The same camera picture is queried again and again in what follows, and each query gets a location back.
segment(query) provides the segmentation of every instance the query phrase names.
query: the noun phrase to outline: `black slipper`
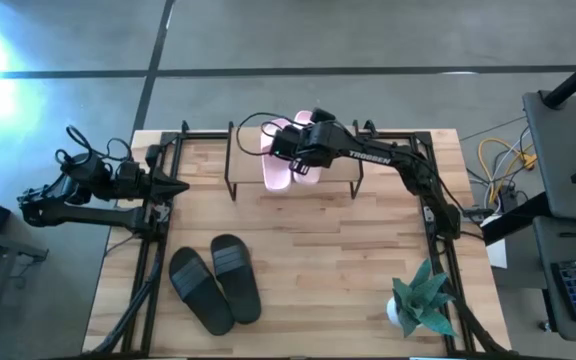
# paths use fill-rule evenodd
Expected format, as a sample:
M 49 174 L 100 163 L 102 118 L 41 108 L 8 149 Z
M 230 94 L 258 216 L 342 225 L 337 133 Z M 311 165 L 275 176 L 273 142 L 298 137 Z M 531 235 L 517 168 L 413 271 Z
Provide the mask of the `black slipper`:
M 246 244 L 234 235 L 224 234 L 210 244 L 215 277 L 224 289 L 235 320 L 250 324 L 261 315 L 261 300 Z
M 170 281 L 181 300 L 213 335 L 232 329 L 235 319 L 206 263 L 197 252 L 183 247 L 170 260 Z

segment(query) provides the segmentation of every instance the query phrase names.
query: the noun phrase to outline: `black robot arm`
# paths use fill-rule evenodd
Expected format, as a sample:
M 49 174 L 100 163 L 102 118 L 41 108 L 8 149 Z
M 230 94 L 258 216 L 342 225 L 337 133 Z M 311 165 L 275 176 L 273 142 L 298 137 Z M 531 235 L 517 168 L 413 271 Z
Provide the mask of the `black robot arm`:
M 328 168 L 342 156 L 393 167 L 406 189 L 421 197 L 433 212 L 437 235 L 447 240 L 460 236 L 459 210 L 444 199 L 440 180 L 430 162 L 410 146 L 354 136 L 340 123 L 324 120 L 305 128 L 287 126 L 277 131 L 271 153 L 291 161 L 291 170 L 300 174 L 307 173 L 310 167 Z
M 100 155 L 98 151 L 92 149 L 75 128 L 68 127 L 67 130 L 73 140 L 86 147 L 88 152 L 71 157 L 65 151 L 58 150 L 56 157 L 61 164 L 61 175 L 57 180 L 52 185 L 28 189 L 17 198 L 24 220 L 32 226 L 56 226 L 64 222 L 79 222 L 121 226 L 132 233 L 144 234 L 154 228 L 152 222 L 156 220 L 158 213 L 153 207 L 110 210 L 81 205 L 89 203 L 92 196 L 105 201 L 146 199 L 152 205 L 156 205 L 189 188 L 188 184 L 168 177 L 157 167 L 163 148 L 160 145 L 151 145 L 148 148 L 146 154 L 148 173 L 140 168 L 130 153 L 121 159 L 117 171 L 113 172 L 111 164 L 104 160 L 115 158 Z

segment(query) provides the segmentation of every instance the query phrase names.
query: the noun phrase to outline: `concrete floor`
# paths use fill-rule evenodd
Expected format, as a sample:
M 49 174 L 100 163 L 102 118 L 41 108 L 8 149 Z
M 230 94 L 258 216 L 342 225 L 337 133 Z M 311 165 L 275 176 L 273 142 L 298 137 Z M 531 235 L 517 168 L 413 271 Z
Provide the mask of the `concrete floor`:
M 0 1 L 0 71 L 146 70 L 164 3 Z M 291 115 L 319 106 L 348 124 L 456 128 L 465 137 L 523 115 L 523 93 L 552 89 L 569 75 L 506 67 L 575 64 L 576 0 L 178 0 L 161 69 L 499 66 L 504 73 L 161 78 L 144 128 L 174 129 L 181 120 L 224 128 L 255 111 Z M 6 293 L 0 359 L 80 351 L 108 228 L 29 227 L 15 197 L 54 180 L 57 148 L 77 149 L 66 125 L 100 148 L 110 137 L 130 139 L 143 86 L 143 78 L 0 80 L 0 204 L 15 214 L 8 233 L 50 248 L 48 260 L 27 272 L 27 286 Z M 518 121 L 463 142 L 468 167 L 483 174 L 481 139 L 514 142 L 525 126 Z M 500 150 L 487 148 L 486 159 Z M 543 190 L 538 171 L 515 181 L 529 196 Z M 473 185 L 473 192 L 481 201 L 483 188 Z M 517 236 L 532 241 L 529 231 Z M 576 359 L 576 343 L 536 328 L 545 318 L 539 292 L 499 291 L 513 349 Z

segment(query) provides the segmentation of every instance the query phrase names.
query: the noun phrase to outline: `potted plant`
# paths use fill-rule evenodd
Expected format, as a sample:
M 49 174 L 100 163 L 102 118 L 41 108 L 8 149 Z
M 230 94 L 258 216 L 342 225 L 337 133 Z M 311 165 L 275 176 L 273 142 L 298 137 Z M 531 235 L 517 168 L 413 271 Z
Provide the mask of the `potted plant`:
M 447 276 L 441 273 L 429 279 L 430 273 L 430 260 L 426 259 L 410 285 L 399 278 L 392 279 L 394 296 L 388 301 L 386 312 L 393 325 L 403 328 L 404 338 L 421 325 L 440 334 L 457 336 L 450 321 L 437 311 L 440 306 L 455 300 L 439 292 Z

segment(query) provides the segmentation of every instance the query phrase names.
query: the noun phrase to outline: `butcher block tabletop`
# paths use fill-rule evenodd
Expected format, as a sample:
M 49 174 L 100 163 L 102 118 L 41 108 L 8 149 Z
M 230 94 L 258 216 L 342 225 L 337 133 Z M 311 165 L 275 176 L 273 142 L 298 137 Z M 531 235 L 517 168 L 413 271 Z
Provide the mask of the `butcher block tabletop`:
M 472 194 L 456 130 L 423 131 L 432 135 L 439 173 L 448 189 L 460 203 L 469 206 Z M 132 149 L 136 161 L 143 164 L 146 148 L 158 144 L 161 133 L 135 132 Z M 354 200 L 348 183 L 293 183 L 283 194 L 269 193 L 263 184 L 240 184 L 233 202 L 224 180 L 226 148 L 226 140 L 183 142 L 178 178 L 189 183 L 190 190 L 174 198 L 170 214 L 150 356 L 446 354 L 440 335 L 421 327 L 404 339 L 401 328 L 391 325 L 386 314 L 392 278 L 409 282 L 429 257 L 419 199 L 406 190 L 393 168 L 364 162 L 363 183 Z M 171 153 L 168 151 L 167 162 Z M 474 226 L 463 227 L 477 231 Z M 253 324 L 235 324 L 226 335 L 212 336 L 175 292 L 168 277 L 168 263 L 177 249 L 189 246 L 212 270 L 210 242 L 221 234 L 236 235 L 248 246 L 262 314 Z M 113 228 L 107 246 L 129 236 L 127 230 Z M 493 338 L 509 349 L 483 241 L 464 235 L 454 244 L 468 306 Z M 155 245 L 151 246 L 152 262 Z M 139 247 L 139 240 L 129 241 L 104 259 L 83 350 L 101 343 L 125 311 Z M 448 269 L 445 259 L 442 261 Z M 146 305 L 147 301 L 137 316 L 136 348 Z M 460 333 L 452 306 L 450 315 L 454 329 Z M 458 349 L 463 348 L 461 338 L 455 341 Z

